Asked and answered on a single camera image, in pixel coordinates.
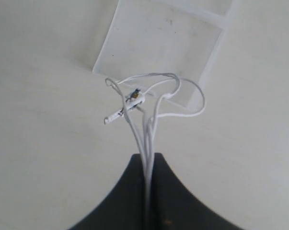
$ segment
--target white background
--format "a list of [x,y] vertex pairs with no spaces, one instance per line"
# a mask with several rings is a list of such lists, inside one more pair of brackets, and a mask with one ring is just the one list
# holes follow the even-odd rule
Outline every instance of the white background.
[[[104,126],[120,100],[91,73],[115,8],[0,0],[0,230],[71,227],[137,152],[124,120]],[[289,0],[242,1],[205,93],[202,116],[160,122],[156,150],[228,220],[289,230]]]

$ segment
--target cable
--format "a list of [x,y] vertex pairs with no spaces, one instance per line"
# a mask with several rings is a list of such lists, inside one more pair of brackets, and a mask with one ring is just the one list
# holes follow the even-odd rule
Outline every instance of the cable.
[[[157,102],[154,107],[154,113],[153,116],[147,117],[147,113],[145,112],[144,109],[139,107],[139,104],[136,105],[136,109],[139,110],[140,112],[143,113],[142,117],[142,134],[140,134],[138,128],[134,125],[134,122],[129,116],[129,110],[127,109],[127,104],[126,104],[126,98],[122,94],[122,91],[119,88],[119,84],[125,83],[127,81],[132,81],[137,78],[143,78],[143,77],[156,77],[156,76],[166,76],[170,79],[165,79],[162,81],[159,81],[153,85],[151,85],[149,88],[147,88],[144,93],[142,93],[144,96],[146,94],[151,94],[151,90],[163,83],[169,82],[169,81],[175,81],[176,85],[175,88],[173,89],[172,92],[170,93],[164,93],[159,96],[157,99]],[[195,111],[191,114],[178,114],[178,113],[164,113],[164,114],[159,114],[159,108],[164,99],[170,100],[172,97],[174,97],[180,90],[181,88],[181,82],[182,81],[187,81],[193,85],[199,90],[202,98],[203,98],[203,103],[202,107],[198,110]],[[143,167],[143,172],[144,172],[144,177],[145,177],[145,198],[146,198],[146,205],[145,205],[145,218],[146,221],[149,219],[149,209],[150,209],[150,188],[151,188],[151,179],[152,179],[152,172],[153,172],[153,166],[154,166],[154,139],[155,139],[155,134],[157,130],[157,125],[158,125],[158,119],[162,117],[168,117],[168,116],[177,116],[177,117],[194,117],[197,115],[200,115],[206,107],[206,100],[203,91],[201,88],[192,80],[189,79],[180,79],[173,73],[147,73],[147,74],[140,74],[136,76],[132,76],[129,78],[126,78],[121,81],[114,81],[111,78],[106,78],[105,83],[107,86],[111,86],[122,98],[122,103],[123,103],[123,114],[124,118],[130,125],[130,128],[132,129],[132,132],[134,134],[134,137],[136,139],[136,143],[141,155],[141,160],[142,160],[142,167]]]

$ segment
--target white cable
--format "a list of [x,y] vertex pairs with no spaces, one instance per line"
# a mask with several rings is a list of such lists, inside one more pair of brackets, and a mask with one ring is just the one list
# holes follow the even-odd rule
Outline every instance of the white cable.
[[[139,105],[136,106],[136,108],[143,113],[143,118],[142,118],[143,135],[141,135],[139,130],[134,125],[133,121],[131,120],[131,118],[129,116],[129,110],[127,109],[127,105],[126,105],[126,98],[122,94],[122,91],[120,90],[118,85],[122,84],[124,82],[127,82],[127,81],[135,80],[137,78],[155,77],[155,76],[166,76],[170,79],[165,79],[165,80],[159,81],[159,82],[151,85],[149,88],[147,88],[145,90],[143,95],[150,94],[150,91],[154,87],[156,87],[160,84],[169,82],[169,81],[176,81],[176,86],[171,93],[164,93],[158,98],[158,100],[155,104],[155,107],[154,107],[154,114],[150,118],[147,118],[147,114],[146,114],[145,110],[143,110],[141,107],[139,107]],[[198,111],[191,113],[191,114],[177,114],[177,113],[159,114],[159,108],[160,108],[162,100],[163,99],[169,100],[172,97],[174,97],[181,88],[181,81],[187,81],[189,83],[194,84],[195,87],[200,91],[200,94],[203,98],[202,107]],[[201,88],[196,83],[194,83],[193,81],[191,81],[189,79],[180,79],[173,73],[140,74],[140,75],[132,76],[132,77],[129,77],[129,78],[126,78],[124,80],[117,81],[117,82],[112,80],[111,78],[107,78],[105,80],[105,82],[106,82],[107,86],[111,86],[121,96],[122,103],[123,103],[124,118],[129,123],[129,125],[133,131],[134,137],[136,139],[136,143],[137,143],[140,155],[141,155],[143,172],[144,172],[144,177],[145,177],[145,187],[146,187],[146,189],[145,189],[145,197],[146,197],[145,207],[146,207],[146,213],[148,214],[149,206],[150,206],[150,186],[151,186],[152,172],[153,172],[153,166],[154,166],[154,154],[155,154],[154,138],[155,138],[155,134],[156,134],[156,130],[157,130],[158,119],[162,118],[162,117],[168,117],[168,116],[193,117],[193,116],[200,115],[206,107],[205,96],[204,96],[204,93],[201,90]]]

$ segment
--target earphone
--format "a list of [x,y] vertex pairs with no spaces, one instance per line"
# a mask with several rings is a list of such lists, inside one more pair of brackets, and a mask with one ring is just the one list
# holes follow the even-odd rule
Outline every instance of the earphone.
[[[127,98],[123,95],[122,91],[120,90],[119,84],[125,83],[127,81],[131,81],[131,80],[135,80],[137,78],[156,77],[156,76],[166,76],[169,79],[165,79],[165,80],[159,81],[151,85],[143,93],[140,92],[137,98],[127,103],[127,100],[126,100]],[[154,87],[160,84],[169,82],[169,81],[175,81],[175,88],[173,89],[172,92],[164,93],[158,97],[157,102],[154,107],[153,116],[148,117],[146,111],[142,109],[139,105],[145,102],[145,95],[150,93],[150,91]],[[172,97],[174,97],[181,89],[182,81],[187,81],[193,84],[199,90],[202,96],[201,108],[198,111],[191,113],[191,114],[177,114],[177,113],[159,114],[159,108],[160,108],[161,102],[164,99],[170,100]],[[134,134],[134,137],[135,137],[135,140],[136,140],[136,143],[137,143],[140,155],[141,155],[141,160],[142,160],[142,167],[143,167],[144,178],[145,178],[146,219],[148,219],[149,207],[150,207],[150,187],[151,187],[151,179],[152,179],[152,172],[153,172],[153,166],[154,166],[154,153],[155,153],[154,138],[155,138],[155,134],[157,130],[158,119],[162,117],[168,117],[168,116],[194,117],[194,116],[200,115],[205,110],[205,107],[206,107],[205,96],[204,96],[202,89],[195,82],[189,79],[181,79],[174,73],[141,74],[141,75],[128,77],[121,81],[115,81],[111,78],[106,78],[105,83],[107,86],[112,87],[121,96],[123,109],[114,113],[111,116],[106,117],[104,120],[104,123],[108,124],[112,122],[113,120],[115,120],[116,118],[123,116],[128,122],[128,124],[130,125],[130,128]],[[139,129],[136,127],[136,125],[134,124],[134,122],[132,121],[129,115],[130,111],[134,109],[137,109],[143,113],[142,134],[140,134]]]

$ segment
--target black object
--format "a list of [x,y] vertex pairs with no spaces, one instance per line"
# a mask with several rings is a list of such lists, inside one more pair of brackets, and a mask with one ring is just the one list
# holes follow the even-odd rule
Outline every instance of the black object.
[[[144,230],[144,177],[134,154],[105,200],[70,230]],[[241,230],[196,199],[160,153],[155,154],[150,230]]]

